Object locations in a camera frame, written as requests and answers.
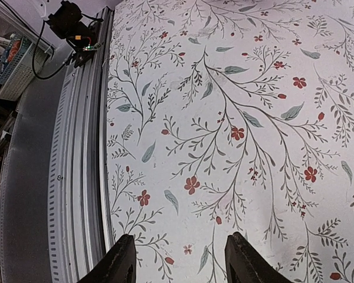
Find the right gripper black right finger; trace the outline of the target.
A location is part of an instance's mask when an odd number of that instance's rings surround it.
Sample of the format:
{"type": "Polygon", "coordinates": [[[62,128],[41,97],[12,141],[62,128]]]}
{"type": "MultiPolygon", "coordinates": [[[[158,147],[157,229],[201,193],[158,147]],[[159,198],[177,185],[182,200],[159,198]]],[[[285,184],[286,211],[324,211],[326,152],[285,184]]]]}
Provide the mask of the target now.
{"type": "Polygon", "coordinates": [[[277,272],[239,233],[228,235],[225,246],[227,282],[291,283],[277,272]]]}

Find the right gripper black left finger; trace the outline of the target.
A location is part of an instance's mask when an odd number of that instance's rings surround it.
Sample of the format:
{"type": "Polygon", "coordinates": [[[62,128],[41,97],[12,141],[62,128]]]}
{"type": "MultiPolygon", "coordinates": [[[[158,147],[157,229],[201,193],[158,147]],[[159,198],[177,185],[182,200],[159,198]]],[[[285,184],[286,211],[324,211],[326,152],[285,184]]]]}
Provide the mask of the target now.
{"type": "Polygon", "coordinates": [[[78,283],[136,282],[136,247],[133,235],[124,234],[100,262],[78,283]]]}

